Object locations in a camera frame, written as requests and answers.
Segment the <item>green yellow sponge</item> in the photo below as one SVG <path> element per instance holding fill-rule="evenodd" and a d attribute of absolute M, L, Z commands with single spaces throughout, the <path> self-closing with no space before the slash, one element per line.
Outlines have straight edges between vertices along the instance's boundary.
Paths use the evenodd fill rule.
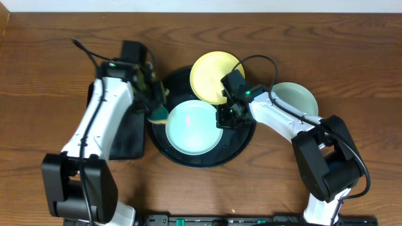
<path fill-rule="evenodd" d="M 168 122 L 168 116 L 169 112 L 161 105 L 150 113 L 147 120 L 152 124 L 166 124 Z"/>

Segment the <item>mint plate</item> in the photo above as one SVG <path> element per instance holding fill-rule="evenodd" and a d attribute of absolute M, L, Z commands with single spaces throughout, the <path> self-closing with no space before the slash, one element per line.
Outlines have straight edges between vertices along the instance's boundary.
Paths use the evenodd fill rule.
<path fill-rule="evenodd" d="M 318 116 L 318 104 L 313 94 L 305 87 L 292 82 L 273 85 L 276 95 L 298 110 L 312 116 Z"/>
<path fill-rule="evenodd" d="M 180 153 L 205 154 L 219 143 L 223 130 L 216 126 L 217 109 L 201 100 L 187 100 L 169 113 L 165 132 L 170 144 Z"/>

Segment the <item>yellow plate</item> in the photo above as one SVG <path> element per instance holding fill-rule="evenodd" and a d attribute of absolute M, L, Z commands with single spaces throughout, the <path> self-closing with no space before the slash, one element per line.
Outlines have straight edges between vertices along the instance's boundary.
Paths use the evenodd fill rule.
<path fill-rule="evenodd" d="M 230 53 L 213 51 L 202 55 L 192 66 L 190 86 L 194 94 L 202 101 L 212 105 L 227 102 L 222 91 L 221 79 L 232 71 L 239 60 Z"/>

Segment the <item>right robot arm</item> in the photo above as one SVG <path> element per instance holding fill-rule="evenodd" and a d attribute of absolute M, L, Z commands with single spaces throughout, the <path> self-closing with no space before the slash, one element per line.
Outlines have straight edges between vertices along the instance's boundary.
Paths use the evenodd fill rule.
<path fill-rule="evenodd" d="M 227 101 L 218 106 L 218 126 L 238 128 L 258 122 L 291 143 L 301 179 L 310 193 L 303 213 L 306 223 L 335 225 L 345 200 L 368 192 L 349 193 L 362 176 L 367 186 L 371 179 L 340 117 L 324 119 L 302 112 L 264 85 L 225 85 L 222 93 Z"/>

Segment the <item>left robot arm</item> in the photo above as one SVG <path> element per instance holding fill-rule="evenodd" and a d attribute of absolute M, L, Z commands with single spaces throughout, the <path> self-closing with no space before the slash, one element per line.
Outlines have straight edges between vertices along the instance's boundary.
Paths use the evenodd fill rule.
<path fill-rule="evenodd" d="M 105 61 L 93 85 L 72 138 L 43 159 L 48 209 L 64 225 L 134 225 L 136 211 L 118 200 L 108 161 L 135 158 L 143 150 L 145 122 L 167 122 L 167 91 L 152 63 L 141 61 Z"/>

